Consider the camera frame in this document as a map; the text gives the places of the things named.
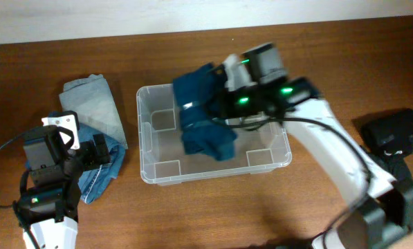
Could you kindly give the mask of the dark blue garment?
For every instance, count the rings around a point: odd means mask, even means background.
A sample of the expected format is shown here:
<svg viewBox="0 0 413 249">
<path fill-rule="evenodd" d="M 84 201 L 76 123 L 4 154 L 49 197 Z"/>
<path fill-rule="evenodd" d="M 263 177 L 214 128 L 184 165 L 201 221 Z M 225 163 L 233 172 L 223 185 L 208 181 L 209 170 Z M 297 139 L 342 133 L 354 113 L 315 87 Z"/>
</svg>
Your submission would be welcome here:
<svg viewBox="0 0 413 249">
<path fill-rule="evenodd" d="M 201 106 L 212 97 L 216 86 L 226 82 L 224 77 L 212 73 L 213 68 L 214 64 L 208 63 L 175 78 L 172 88 L 179 108 L 185 153 L 205 154 L 217 161 L 225 161 L 235 157 L 237 134 L 229 127 L 212 122 Z"/>
</svg>

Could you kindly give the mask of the black garment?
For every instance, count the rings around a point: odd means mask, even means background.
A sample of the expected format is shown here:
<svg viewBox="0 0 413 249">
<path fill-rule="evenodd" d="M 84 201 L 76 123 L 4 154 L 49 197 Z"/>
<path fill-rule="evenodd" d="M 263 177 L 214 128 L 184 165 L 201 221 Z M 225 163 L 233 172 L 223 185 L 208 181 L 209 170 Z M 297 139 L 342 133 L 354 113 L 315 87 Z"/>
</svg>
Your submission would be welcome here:
<svg viewBox="0 0 413 249">
<path fill-rule="evenodd" d="M 413 109 L 370 120 L 361 126 L 360 135 L 378 156 L 409 156 L 413 154 Z"/>
<path fill-rule="evenodd" d="M 380 157 L 367 151 L 364 147 L 361 148 L 379 167 L 390 173 L 396 180 L 413 179 L 410 169 L 403 158 Z"/>
</svg>

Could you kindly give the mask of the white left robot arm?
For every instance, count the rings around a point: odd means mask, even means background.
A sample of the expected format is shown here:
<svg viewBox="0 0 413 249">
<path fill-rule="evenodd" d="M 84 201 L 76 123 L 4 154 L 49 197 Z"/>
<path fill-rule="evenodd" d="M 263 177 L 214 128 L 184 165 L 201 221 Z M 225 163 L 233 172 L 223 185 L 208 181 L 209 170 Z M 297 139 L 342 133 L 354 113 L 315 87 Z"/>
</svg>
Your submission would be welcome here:
<svg viewBox="0 0 413 249">
<path fill-rule="evenodd" d="M 96 134 L 73 149 L 77 136 L 53 125 L 35 128 L 23 138 L 29 168 L 21 176 L 20 198 L 12 208 L 26 247 L 74 248 L 81 197 L 78 181 L 83 172 L 110 162 L 105 138 Z"/>
</svg>

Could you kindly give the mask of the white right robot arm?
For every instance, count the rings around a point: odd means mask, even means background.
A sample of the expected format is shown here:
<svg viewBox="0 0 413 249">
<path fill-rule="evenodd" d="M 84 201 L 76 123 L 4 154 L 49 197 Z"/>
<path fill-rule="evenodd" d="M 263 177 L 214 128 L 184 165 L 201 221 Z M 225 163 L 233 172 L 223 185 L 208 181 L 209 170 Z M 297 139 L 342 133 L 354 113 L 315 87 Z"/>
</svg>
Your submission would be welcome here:
<svg viewBox="0 0 413 249">
<path fill-rule="evenodd" d="M 274 44 L 230 55 L 210 74 L 220 79 L 201 103 L 211 121 L 230 126 L 264 114 L 307 149 L 347 204 L 323 232 L 292 248 L 387 248 L 413 233 L 413 181 L 377 165 L 309 79 L 288 77 Z"/>
</svg>

